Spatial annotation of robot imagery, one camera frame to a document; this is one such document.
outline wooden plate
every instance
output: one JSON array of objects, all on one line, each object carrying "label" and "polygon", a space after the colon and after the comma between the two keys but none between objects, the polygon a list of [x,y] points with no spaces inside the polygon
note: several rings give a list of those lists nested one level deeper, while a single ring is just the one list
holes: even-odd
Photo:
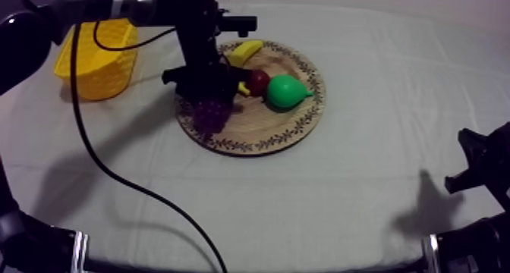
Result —
[{"label": "wooden plate", "polygon": [[[220,45],[229,55],[242,41]],[[290,74],[313,91],[288,112],[269,109],[260,97],[235,96],[235,111],[221,133],[205,137],[195,131],[190,105],[176,96],[177,119],[184,131],[201,146],[226,155],[258,156],[286,149],[299,142],[319,122],[326,104],[326,87],[319,71],[299,52],[277,42],[264,41],[263,47],[245,68],[262,69],[270,77]]]}]

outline yellow basket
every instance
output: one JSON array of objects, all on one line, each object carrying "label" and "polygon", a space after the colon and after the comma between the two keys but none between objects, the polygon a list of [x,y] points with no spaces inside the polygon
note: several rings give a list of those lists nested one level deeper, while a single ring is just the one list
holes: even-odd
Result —
[{"label": "yellow basket", "polygon": [[[118,95],[129,84],[137,50],[109,52],[98,47],[93,39],[95,23],[82,24],[78,40],[77,86],[80,97],[102,100]],[[70,83],[72,31],[65,40],[55,63],[55,75]],[[104,46],[125,47],[137,42],[137,28],[128,20],[107,20],[101,23],[97,39]]]}]

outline grape bunch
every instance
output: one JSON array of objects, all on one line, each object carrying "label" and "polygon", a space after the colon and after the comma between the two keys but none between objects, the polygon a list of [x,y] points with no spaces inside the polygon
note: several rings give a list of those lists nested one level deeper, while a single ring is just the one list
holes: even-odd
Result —
[{"label": "grape bunch", "polygon": [[199,101],[194,107],[194,126],[199,133],[222,131],[231,114],[231,106],[217,99]]}]

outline white tablecloth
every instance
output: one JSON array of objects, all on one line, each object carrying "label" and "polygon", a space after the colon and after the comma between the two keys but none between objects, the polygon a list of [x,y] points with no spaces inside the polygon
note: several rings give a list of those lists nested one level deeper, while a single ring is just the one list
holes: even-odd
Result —
[{"label": "white tablecloth", "polygon": [[[422,236],[501,212],[484,188],[450,196],[442,183],[466,167],[460,129],[488,134],[510,120],[508,37],[356,9],[226,6],[259,17],[250,38],[294,47],[323,75],[326,110],[304,141],[249,159],[191,141],[160,80],[184,63],[175,35],[140,49],[120,96],[81,108],[104,162],[188,211],[232,271],[411,259]],[[21,208],[90,234],[95,257],[210,270],[216,261],[189,224],[92,163],[52,74],[57,54],[0,99],[2,159]]]}]

